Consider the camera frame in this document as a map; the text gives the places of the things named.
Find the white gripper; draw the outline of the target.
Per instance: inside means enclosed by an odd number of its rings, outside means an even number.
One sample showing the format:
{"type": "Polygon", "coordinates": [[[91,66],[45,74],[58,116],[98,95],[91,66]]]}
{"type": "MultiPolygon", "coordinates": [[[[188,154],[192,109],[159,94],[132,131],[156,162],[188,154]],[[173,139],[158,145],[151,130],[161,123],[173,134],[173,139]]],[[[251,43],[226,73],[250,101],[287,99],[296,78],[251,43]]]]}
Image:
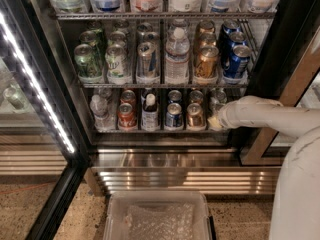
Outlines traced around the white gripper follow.
{"type": "Polygon", "coordinates": [[[211,129],[221,130],[223,128],[235,129],[238,128],[237,121],[235,119],[235,102],[229,102],[225,104],[218,111],[218,118],[216,116],[211,116],[208,118],[208,123],[211,129]]]}

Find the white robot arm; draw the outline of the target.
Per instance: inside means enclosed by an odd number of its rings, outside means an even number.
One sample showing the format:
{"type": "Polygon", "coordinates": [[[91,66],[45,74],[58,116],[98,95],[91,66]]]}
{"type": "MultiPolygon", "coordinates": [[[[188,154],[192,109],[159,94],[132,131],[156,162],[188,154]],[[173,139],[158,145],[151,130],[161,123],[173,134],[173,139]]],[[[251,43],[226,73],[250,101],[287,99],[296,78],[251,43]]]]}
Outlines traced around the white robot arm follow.
{"type": "Polygon", "coordinates": [[[295,139],[278,176],[269,240],[320,240],[320,110],[244,96],[208,123],[215,131],[267,127],[295,139]]]}

